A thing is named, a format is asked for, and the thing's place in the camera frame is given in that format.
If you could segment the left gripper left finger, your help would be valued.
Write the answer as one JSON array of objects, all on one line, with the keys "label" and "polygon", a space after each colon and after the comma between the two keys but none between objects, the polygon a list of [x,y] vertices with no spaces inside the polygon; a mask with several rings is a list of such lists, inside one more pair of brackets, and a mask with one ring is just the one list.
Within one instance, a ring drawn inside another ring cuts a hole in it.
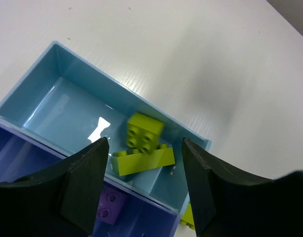
[{"label": "left gripper left finger", "polygon": [[103,137],[50,167],[0,182],[0,237],[90,236],[108,153]]}]

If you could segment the purple lego brick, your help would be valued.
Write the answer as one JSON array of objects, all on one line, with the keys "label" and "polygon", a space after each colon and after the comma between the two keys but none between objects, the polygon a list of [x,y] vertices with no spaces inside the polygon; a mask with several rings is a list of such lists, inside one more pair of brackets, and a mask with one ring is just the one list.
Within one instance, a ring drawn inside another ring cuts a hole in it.
[{"label": "purple lego brick", "polygon": [[96,218],[107,224],[114,225],[126,199],[126,193],[110,186],[104,186],[100,195]]}]

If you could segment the lime lego brick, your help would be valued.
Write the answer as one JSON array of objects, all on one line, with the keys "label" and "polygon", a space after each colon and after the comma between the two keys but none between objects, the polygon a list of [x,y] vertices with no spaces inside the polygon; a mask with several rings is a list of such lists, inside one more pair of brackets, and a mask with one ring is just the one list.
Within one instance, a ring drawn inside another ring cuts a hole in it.
[{"label": "lime lego brick", "polygon": [[175,164],[173,148],[161,144],[151,154],[139,149],[118,151],[111,156],[112,170],[119,176],[131,175]]}]

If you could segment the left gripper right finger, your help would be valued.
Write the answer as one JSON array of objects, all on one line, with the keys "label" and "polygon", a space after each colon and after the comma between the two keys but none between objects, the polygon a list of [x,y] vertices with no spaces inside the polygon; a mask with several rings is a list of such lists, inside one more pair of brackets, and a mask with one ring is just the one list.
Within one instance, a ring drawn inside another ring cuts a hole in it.
[{"label": "left gripper right finger", "polygon": [[267,179],[182,141],[199,237],[303,237],[303,171]]}]

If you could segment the small lime square brick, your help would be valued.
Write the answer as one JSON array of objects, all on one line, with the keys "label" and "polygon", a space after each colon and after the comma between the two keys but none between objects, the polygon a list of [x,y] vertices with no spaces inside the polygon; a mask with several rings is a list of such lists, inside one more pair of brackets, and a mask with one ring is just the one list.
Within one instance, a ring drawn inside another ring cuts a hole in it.
[{"label": "small lime square brick", "polygon": [[159,139],[165,127],[164,122],[141,113],[133,114],[127,122],[126,144],[151,154],[159,145]]}]

